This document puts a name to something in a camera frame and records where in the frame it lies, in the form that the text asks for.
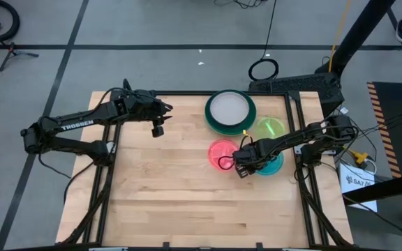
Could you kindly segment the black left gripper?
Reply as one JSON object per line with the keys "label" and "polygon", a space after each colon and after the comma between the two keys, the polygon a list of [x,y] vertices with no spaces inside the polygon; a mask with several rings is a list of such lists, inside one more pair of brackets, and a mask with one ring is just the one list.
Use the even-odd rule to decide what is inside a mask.
{"label": "black left gripper", "polygon": [[[131,91],[128,96],[128,112],[131,121],[150,121],[161,115],[161,105],[168,110],[173,106],[156,99],[156,92],[138,89]],[[172,116],[161,116],[158,122],[171,119]]]}

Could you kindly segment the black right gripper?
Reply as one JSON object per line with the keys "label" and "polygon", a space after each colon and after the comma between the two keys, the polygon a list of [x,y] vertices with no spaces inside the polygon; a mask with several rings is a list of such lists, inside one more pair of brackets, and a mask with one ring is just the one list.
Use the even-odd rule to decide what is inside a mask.
{"label": "black right gripper", "polygon": [[235,167],[263,169],[267,161],[262,153],[265,148],[260,145],[268,141],[269,138],[262,138],[254,142],[252,137],[243,137],[241,140],[241,150],[245,152],[245,156],[241,157],[241,151],[235,151],[233,153],[234,158],[241,158],[241,160],[234,161]]}

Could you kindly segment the small red translucent plate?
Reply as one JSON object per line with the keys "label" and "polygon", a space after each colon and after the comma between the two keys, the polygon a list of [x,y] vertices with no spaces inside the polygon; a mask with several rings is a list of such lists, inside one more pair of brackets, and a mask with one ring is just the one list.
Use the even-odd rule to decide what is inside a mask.
{"label": "small red translucent plate", "polygon": [[213,142],[208,151],[209,163],[221,172],[230,171],[234,167],[232,154],[239,149],[238,145],[228,139],[219,139]]}

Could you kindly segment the small teal translucent plate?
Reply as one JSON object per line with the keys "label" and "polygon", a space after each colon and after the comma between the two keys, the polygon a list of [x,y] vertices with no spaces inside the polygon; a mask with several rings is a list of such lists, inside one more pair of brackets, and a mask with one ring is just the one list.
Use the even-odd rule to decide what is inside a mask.
{"label": "small teal translucent plate", "polygon": [[263,165],[262,169],[257,170],[256,172],[262,176],[271,176],[277,173],[284,163],[284,156],[282,153],[279,153],[276,158],[273,158],[269,162],[266,162]]}

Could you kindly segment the small neon green translucent plate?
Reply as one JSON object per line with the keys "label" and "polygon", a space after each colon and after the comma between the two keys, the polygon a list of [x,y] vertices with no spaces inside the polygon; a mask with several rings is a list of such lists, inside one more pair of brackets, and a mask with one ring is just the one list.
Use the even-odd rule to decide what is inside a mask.
{"label": "small neon green translucent plate", "polygon": [[255,136],[257,139],[276,139],[286,133],[285,125],[275,117],[264,116],[256,124]]}

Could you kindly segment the pale grey plastic plate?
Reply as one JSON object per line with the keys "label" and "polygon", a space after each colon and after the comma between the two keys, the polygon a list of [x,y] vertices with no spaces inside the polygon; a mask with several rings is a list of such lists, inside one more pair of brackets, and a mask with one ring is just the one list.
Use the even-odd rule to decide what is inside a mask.
{"label": "pale grey plastic plate", "polygon": [[249,113],[245,97],[234,91],[222,92],[214,96],[209,105],[211,116],[225,126],[235,126],[244,121]]}

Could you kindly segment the yellow connector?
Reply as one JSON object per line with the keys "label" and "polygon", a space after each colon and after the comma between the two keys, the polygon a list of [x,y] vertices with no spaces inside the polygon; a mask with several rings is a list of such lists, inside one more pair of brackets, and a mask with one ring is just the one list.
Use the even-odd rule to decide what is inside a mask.
{"label": "yellow connector", "polygon": [[368,153],[360,153],[357,151],[353,151],[347,147],[343,147],[345,152],[350,155],[350,157],[354,160],[355,164],[358,166],[360,169],[366,169],[367,164],[366,161],[368,159]]}

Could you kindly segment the white cardboard box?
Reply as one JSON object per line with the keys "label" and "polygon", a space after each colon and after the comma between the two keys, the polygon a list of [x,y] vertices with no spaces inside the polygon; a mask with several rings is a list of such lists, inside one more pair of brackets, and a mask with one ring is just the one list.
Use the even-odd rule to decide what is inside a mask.
{"label": "white cardboard box", "polygon": [[[365,171],[343,163],[339,165],[338,170],[342,193],[351,192],[375,184],[373,172]],[[352,204],[350,207],[365,211],[374,211],[376,213],[378,212],[378,204],[376,200],[364,202],[362,205]]]}

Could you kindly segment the black metal beam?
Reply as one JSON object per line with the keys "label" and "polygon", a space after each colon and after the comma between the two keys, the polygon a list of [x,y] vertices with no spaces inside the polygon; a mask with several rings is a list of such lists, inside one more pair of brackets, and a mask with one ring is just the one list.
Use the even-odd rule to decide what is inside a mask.
{"label": "black metal beam", "polygon": [[402,195],[402,177],[384,181],[382,183],[376,183],[374,185],[342,194],[345,205],[364,203],[397,195]]}

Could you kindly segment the black tripod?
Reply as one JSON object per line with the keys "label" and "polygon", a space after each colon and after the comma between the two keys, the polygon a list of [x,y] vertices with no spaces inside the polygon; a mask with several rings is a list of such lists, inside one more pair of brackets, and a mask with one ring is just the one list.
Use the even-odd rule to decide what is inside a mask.
{"label": "black tripod", "polygon": [[25,51],[22,51],[22,50],[18,50],[18,49],[15,48],[15,43],[11,43],[11,44],[9,45],[9,47],[8,47],[8,53],[7,53],[5,59],[3,60],[1,66],[0,66],[0,72],[3,72],[3,71],[4,71],[4,69],[5,69],[5,67],[6,67],[6,64],[8,63],[8,61],[9,61],[11,58],[14,58],[14,57],[16,57],[16,56],[22,56],[22,55],[25,55],[25,56],[32,56],[32,57],[34,57],[34,58],[38,58],[38,57],[39,57],[39,54],[35,54],[35,53],[31,53],[31,52],[25,52]]}

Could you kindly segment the black slanted pole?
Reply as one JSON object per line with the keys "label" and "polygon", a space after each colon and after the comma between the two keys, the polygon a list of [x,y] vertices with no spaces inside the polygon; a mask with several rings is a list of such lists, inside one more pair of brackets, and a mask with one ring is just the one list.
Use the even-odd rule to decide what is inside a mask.
{"label": "black slanted pole", "polygon": [[396,0],[369,0],[330,60],[317,68],[318,73],[336,73],[339,77],[357,50],[363,45]]}

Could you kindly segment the black metal table frame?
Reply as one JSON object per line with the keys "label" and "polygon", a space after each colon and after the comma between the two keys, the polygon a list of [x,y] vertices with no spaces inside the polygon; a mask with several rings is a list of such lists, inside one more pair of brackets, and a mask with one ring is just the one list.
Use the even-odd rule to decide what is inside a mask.
{"label": "black metal table frame", "polygon": [[304,215],[292,150],[273,176],[219,171],[207,158],[220,137],[204,118],[209,92],[160,97],[173,107],[162,137],[152,137],[150,123],[126,123],[119,131],[110,198],[94,216],[88,242],[216,251],[305,248],[321,241],[315,216]]}

